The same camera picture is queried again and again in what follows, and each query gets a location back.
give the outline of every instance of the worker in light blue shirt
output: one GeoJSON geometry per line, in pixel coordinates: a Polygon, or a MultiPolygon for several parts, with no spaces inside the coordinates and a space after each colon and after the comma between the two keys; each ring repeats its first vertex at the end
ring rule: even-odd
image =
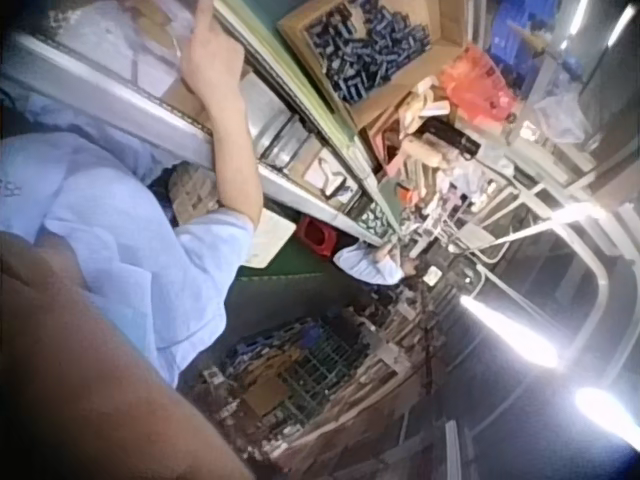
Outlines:
{"type": "Polygon", "coordinates": [[[38,247],[172,386],[224,330],[224,299],[262,211],[243,50],[209,40],[194,35],[183,76],[211,119],[223,208],[174,230],[121,159],[72,133],[12,137],[1,152],[0,230],[38,247]]]}

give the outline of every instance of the brown box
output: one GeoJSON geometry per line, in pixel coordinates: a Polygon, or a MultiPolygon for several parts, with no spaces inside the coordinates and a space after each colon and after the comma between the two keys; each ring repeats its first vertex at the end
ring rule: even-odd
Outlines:
{"type": "Polygon", "coordinates": [[[460,13],[458,18],[464,18],[464,0],[442,1],[443,4],[452,4],[443,9],[447,13],[447,22],[444,25],[441,25],[440,20],[440,0],[381,0],[380,4],[389,10],[408,14],[412,24],[426,25],[431,35],[431,48],[397,72],[389,83],[370,92],[367,98],[355,105],[347,105],[337,97],[322,72],[320,58],[306,34],[310,23],[340,3],[345,2],[311,0],[282,19],[278,27],[332,105],[352,122],[357,130],[374,120],[384,109],[400,102],[421,80],[437,74],[460,53],[464,43],[464,35],[461,35],[464,31],[461,31],[458,25],[462,20],[454,22],[450,18],[456,15],[456,11],[460,13]]]}

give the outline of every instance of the clear plastic bag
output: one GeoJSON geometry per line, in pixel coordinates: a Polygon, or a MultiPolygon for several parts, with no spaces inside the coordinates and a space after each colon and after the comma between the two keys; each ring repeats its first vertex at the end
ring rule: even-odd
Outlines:
{"type": "Polygon", "coordinates": [[[576,91],[547,97],[534,110],[540,128],[555,143],[581,143],[591,129],[580,110],[576,91]]]}

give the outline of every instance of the orange object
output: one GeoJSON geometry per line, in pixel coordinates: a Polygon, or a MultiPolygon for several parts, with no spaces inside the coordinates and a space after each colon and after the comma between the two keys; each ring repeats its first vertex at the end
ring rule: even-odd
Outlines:
{"type": "Polygon", "coordinates": [[[296,237],[318,255],[327,258],[331,256],[338,240],[338,234],[333,228],[306,215],[298,223],[296,237]]]}
{"type": "Polygon", "coordinates": [[[489,55],[470,45],[444,67],[439,76],[449,99],[462,109],[473,123],[487,118],[497,122],[508,119],[516,97],[489,55]]]}

